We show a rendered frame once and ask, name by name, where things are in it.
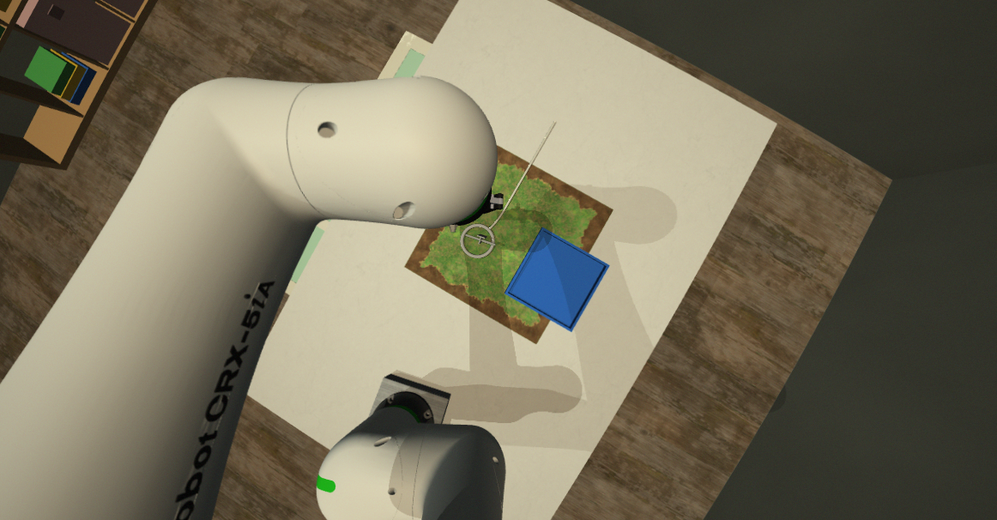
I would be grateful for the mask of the white ring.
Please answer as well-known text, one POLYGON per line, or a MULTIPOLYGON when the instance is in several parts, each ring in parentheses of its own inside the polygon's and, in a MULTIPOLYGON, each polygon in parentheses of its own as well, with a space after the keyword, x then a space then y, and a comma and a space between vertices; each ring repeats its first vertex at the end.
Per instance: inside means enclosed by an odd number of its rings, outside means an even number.
POLYGON ((461 243, 462 250, 463 250, 464 253, 466 253, 470 257, 486 257, 488 254, 490 254, 492 252, 492 249, 493 249, 494 246, 491 245, 490 249, 488 249, 487 252, 485 252, 484 254, 480 254, 480 255, 472 254, 472 253, 468 252, 468 250, 466 248, 464 248, 464 234, 466 234, 466 232, 468 230, 470 230, 470 228, 473 228, 473 227, 482 227, 482 228, 486 229, 490 233, 492 243, 496 244, 496 238, 494 238, 493 232, 490 229, 490 227, 487 227, 484 224, 478 224, 478 223, 476 223, 476 224, 472 224, 472 225, 464 228, 464 231, 462 232, 462 235, 461 235, 461 238, 460 238, 460 243, 461 243))

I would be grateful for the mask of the square patch of green grass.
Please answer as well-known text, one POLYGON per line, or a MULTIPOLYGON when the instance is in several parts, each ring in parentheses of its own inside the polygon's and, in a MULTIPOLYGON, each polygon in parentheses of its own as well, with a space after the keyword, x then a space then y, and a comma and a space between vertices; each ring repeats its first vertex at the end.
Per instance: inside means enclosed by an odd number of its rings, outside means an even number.
MULTIPOLYGON (((529 162, 498 150, 492 194, 504 194, 503 209, 529 162)), ((405 263, 420 277, 537 345, 550 320, 505 294, 541 227, 590 253, 613 209, 531 165, 496 225, 496 246, 486 257, 463 252, 460 238, 472 224, 490 227, 503 209, 469 224, 426 229, 405 263)))

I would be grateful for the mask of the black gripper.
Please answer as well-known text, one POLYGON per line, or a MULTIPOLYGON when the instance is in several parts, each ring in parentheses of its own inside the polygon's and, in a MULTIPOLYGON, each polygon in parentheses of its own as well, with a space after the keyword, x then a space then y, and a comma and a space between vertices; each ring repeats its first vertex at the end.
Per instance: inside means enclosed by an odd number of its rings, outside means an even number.
POLYGON ((491 195, 490 205, 488 205, 488 207, 487 207, 486 211, 484 212, 484 214, 490 213, 490 212, 492 212, 494 210, 497 210, 497 209, 503 209, 503 201, 504 201, 503 198, 504 198, 504 194, 501 194, 501 193, 494 194, 494 195, 492 194, 491 195))

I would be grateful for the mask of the blue square tray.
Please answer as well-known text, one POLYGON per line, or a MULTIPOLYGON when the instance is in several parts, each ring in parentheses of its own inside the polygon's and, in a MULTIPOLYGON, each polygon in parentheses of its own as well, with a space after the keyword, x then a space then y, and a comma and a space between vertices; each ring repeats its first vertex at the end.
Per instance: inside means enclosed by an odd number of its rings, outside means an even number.
POLYGON ((505 294, 573 331, 609 266, 541 227, 505 294))

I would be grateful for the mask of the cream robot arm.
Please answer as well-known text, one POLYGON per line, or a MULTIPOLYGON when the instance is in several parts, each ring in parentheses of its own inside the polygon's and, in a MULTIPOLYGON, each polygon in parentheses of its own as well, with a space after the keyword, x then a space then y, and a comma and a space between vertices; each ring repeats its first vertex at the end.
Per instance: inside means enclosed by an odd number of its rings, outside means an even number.
MULTIPOLYGON (((484 111, 430 76, 185 91, 0 383, 0 520, 213 520, 317 224, 455 232, 490 205, 497 166, 484 111)), ((327 520, 501 520, 504 490, 497 439, 433 424, 408 391, 317 477, 327 520)))

